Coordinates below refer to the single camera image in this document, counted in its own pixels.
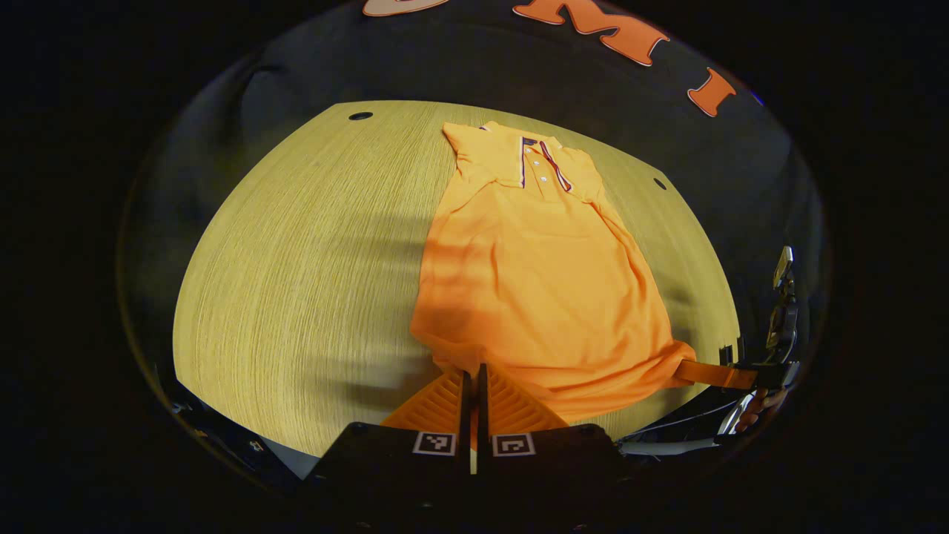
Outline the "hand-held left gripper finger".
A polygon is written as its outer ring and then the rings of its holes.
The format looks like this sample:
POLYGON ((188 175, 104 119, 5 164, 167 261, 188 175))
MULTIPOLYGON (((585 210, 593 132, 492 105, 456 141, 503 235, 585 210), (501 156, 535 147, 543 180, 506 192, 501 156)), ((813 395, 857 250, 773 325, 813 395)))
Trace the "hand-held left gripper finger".
POLYGON ((595 423, 569 425, 505 372, 477 378, 477 496, 489 519, 594 520, 629 469, 595 423))
POLYGON ((444 375, 447 423, 352 422, 318 460, 304 495, 328 520, 455 520, 470 495, 472 379, 444 375))

